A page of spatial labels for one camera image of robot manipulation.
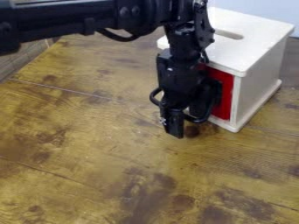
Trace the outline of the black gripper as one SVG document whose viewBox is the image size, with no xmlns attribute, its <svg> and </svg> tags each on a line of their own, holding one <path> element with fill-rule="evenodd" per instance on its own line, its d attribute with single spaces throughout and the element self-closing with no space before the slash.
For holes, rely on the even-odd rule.
<svg viewBox="0 0 299 224">
<path fill-rule="evenodd" d="M 190 114 L 194 117 L 211 114 L 222 95 L 222 83 L 208 78 L 206 70 L 199 69 L 200 65 L 198 53 L 175 55 L 170 49 L 164 49 L 156 57 L 158 87 L 188 87 L 203 80 L 190 105 Z M 168 135 L 183 138 L 184 113 L 179 109 L 160 108 L 160 123 Z"/>
</svg>

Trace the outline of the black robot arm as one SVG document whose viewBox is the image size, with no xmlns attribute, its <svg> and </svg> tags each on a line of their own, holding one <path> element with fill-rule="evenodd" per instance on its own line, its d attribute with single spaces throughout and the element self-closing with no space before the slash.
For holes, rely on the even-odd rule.
<svg viewBox="0 0 299 224">
<path fill-rule="evenodd" d="M 156 56 L 159 86 L 150 100 L 166 133 L 182 138 L 184 123 L 206 122 L 220 102 L 222 84 L 207 71 L 206 49 L 215 42 L 208 0 L 0 0 L 0 56 L 26 42 L 71 34 L 130 42 L 158 27 L 170 47 Z"/>
</svg>

